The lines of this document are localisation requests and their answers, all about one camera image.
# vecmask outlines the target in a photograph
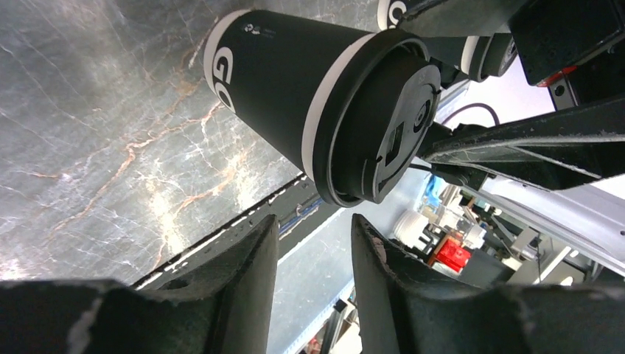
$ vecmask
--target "logo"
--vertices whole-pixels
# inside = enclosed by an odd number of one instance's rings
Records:
[[[232,102],[232,97],[230,97],[230,93],[228,92],[228,87],[226,85],[230,85],[230,80],[232,79],[232,67],[234,65],[234,58],[232,56],[232,51],[227,46],[223,46],[217,50],[215,53],[215,57],[213,59],[213,77],[215,94],[221,102],[230,109],[233,113],[236,113],[234,110],[234,104]]]
[[[388,28],[395,28],[399,23],[399,18],[405,12],[406,4],[404,4],[403,1],[395,1],[391,4],[391,6],[388,7],[388,20],[391,21],[392,25],[388,26]]]
[[[246,24],[243,27],[243,31],[251,32],[251,34],[253,34],[253,35],[259,35],[260,34],[260,26],[254,26],[253,24]]]

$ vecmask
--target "red box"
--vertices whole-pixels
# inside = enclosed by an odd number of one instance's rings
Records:
[[[436,260],[454,271],[461,271],[469,262],[469,258],[471,258],[471,253],[451,240],[445,241],[439,253],[436,254]]]

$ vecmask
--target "white stripe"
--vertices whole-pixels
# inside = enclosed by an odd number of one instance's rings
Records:
[[[364,35],[343,50],[341,55],[338,56],[332,66],[330,66],[330,69],[326,72],[324,79],[317,88],[317,92],[315,92],[315,96],[313,96],[312,101],[310,101],[310,107],[308,108],[308,114],[304,122],[304,132],[301,137],[301,162],[304,165],[304,172],[313,181],[315,180],[313,176],[313,149],[315,147],[315,137],[317,136],[319,120],[321,119],[321,114],[324,112],[326,101],[336,84],[336,80],[338,80],[338,77],[349,61],[374,35],[374,33]]]
[[[206,48],[204,49],[204,75],[206,76],[206,81],[209,83],[209,88],[214,94],[216,93],[213,83],[213,59],[217,51],[217,45],[232,22],[249,12],[250,10],[238,10],[226,15],[221,21],[217,22],[209,39],[206,41]]]
[[[391,0],[380,0],[377,3],[377,26],[383,31],[388,26],[388,7]]]
[[[460,70],[464,74],[469,74],[471,69],[471,60],[473,60],[473,53],[478,45],[480,38],[477,35],[470,35],[467,37],[467,41],[464,42],[464,49],[462,49],[462,59],[460,60]]]

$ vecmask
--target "black paper cup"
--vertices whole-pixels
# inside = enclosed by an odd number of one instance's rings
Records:
[[[438,69],[422,42],[241,10],[206,42],[211,90],[342,207],[379,203],[431,125]]]

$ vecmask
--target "marble surface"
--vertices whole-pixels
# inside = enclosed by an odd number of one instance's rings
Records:
[[[0,4],[0,280],[131,283],[298,173],[203,78],[249,7],[376,30],[375,0]]]

